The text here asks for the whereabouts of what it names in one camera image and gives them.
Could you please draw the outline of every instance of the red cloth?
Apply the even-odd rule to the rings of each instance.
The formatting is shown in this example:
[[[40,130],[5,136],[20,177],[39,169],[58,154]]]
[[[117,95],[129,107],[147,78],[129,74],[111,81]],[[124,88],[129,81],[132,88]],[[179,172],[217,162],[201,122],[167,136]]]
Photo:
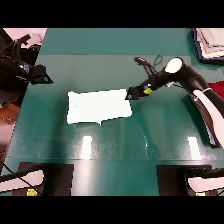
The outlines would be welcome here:
[[[219,96],[224,98],[224,80],[214,83],[208,83],[209,87],[213,89]]]

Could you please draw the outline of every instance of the white paper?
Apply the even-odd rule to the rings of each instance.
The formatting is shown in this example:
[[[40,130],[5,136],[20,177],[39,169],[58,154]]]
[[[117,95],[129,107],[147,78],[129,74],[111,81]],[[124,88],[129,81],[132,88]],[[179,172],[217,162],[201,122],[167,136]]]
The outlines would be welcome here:
[[[125,100],[126,89],[99,91],[90,93],[69,92],[68,124],[79,122],[97,122],[130,117],[132,115],[129,100]]]

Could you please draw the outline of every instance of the table surface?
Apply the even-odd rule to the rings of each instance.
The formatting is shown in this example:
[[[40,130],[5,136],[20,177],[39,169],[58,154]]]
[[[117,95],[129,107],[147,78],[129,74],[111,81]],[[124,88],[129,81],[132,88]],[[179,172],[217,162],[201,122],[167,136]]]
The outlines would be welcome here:
[[[131,101],[129,118],[67,124],[69,91],[138,85],[147,77],[134,56],[153,62],[158,54],[158,70],[181,56],[208,82],[223,80],[221,66],[198,61],[189,29],[48,29],[36,64],[54,83],[29,85],[6,164],[16,171],[25,161],[74,163],[72,195],[158,195],[158,164],[223,167],[224,151],[210,147],[199,112],[177,87]],[[84,136],[92,137],[91,160],[81,159]]]

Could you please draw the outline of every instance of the yellow sticker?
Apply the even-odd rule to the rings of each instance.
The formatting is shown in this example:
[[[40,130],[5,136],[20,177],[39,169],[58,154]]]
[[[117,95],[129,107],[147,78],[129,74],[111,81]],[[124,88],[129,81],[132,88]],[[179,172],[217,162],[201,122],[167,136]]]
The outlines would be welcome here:
[[[196,193],[196,196],[206,196],[206,195],[205,192],[202,192],[202,193]]]
[[[37,196],[37,192],[34,189],[28,189],[27,196]]]
[[[150,94],[151,92],[153,92],[150,88],[147,88],[143,91],[145,94]]]

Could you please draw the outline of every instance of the white circular cap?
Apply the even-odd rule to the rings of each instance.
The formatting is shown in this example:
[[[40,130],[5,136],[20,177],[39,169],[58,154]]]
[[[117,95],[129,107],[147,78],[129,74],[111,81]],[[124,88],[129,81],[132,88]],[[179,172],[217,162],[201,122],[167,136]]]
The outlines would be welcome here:
[[[167,63],[165,71],[169,73],[175,73],[178,72],[181,67],[182,61],[180,60],[180,58],[173,58]]]

